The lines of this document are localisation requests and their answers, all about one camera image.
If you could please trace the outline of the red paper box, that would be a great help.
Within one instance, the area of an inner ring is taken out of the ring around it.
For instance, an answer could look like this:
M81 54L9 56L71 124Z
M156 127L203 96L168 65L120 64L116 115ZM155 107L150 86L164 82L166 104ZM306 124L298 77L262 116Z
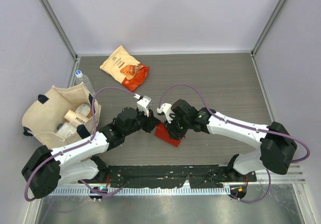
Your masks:
M154 135L174 147L178 147L182 140L182 139L179 139L179 140L171 139L169 136L169 132L165 128L163 122L160 122L157 125Z

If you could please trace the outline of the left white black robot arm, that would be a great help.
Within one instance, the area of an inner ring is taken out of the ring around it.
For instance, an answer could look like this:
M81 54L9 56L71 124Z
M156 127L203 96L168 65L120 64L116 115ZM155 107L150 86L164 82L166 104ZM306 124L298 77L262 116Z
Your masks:
M126 107L113 121L92 135L67 146L48 149L38 147L22 169L26 180L25 200L31 191L33 199L41 199L57 186L79 180L102 183L107 176L105 163L97 154L107 152L124 143L125 137L139 130L153 131L160 120L149 110L148 115Z

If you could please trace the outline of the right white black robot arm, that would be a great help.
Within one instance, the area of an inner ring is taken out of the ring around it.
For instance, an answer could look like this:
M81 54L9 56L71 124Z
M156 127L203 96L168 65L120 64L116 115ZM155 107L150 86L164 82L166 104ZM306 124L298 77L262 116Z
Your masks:
M251 153L235 154L231 158L226 174L232 181L264 169L285 175L297 150L297 144L278 122L267 126L230 119L213 109L197 110L183 99L162 104L157 113L166 117L164 126L170 139L180 140L188 130L193 130L229 137L255 148Z

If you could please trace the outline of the cassava chips bag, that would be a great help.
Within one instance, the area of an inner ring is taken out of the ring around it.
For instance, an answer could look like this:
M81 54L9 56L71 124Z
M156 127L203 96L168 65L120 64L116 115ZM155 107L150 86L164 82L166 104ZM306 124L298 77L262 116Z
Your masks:
M145 82L149 72L149 66L136 60L123 46L119 46L100 65L100 69L111 75L131 92L134 92Z

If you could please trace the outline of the beige cylindrical bottle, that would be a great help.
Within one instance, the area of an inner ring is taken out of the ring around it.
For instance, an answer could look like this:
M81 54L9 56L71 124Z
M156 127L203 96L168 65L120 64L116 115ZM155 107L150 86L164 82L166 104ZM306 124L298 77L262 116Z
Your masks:
M87 123L91 117L92 112L89 112L89 114L85 116L79 112L68 110L68 112L64 116L64 119L67 120L68 123L73 127L78 127L79 125L84 125L85 123Z

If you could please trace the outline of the beige canvas tote bag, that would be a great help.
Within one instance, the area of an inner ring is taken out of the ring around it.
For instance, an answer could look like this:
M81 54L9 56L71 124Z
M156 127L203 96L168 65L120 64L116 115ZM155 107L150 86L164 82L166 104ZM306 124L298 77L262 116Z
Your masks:
M62 138L56 134L57 125L66 122L68 110L75 110L82 103L91 105L93 96L83 83L70 88L52 86L29 107L22 118L24 135L34 136L49 149L63 147L89 136L94 132L94 124L99 123L101 105L96 100L94 113L87 123L81 125L73 135Z

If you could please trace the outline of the clear plastic water bottle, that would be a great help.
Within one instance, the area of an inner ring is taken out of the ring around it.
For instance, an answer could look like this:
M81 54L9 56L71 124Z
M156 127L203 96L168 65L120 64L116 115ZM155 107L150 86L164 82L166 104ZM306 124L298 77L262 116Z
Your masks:
M95 95L95 90L91 84L91 81L89 80L87 75L82 73L81 70L77 70L75 72L75 83L76 84L84 83L85 87L89 90L92 96Z

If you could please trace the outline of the white pouch in bag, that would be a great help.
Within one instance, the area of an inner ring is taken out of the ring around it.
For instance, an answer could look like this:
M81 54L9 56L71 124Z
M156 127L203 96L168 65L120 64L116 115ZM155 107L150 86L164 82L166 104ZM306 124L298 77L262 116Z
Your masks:
M74 133L76 133L76 128L70 125L68 122L61 123L57 125L57 132L56 134L62 138L67 138Z

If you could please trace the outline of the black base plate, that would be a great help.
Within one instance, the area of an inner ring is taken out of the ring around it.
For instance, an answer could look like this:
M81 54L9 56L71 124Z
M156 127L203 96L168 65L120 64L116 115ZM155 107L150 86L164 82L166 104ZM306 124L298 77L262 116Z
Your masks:
M255 172L244 176L231 177L228 168L221 165L129 165L108 166L106 172L94 179L86 179L86 183L109 183L113 188L181 188L185 181L190 187L214 188L222 187L223 183L255 182Z

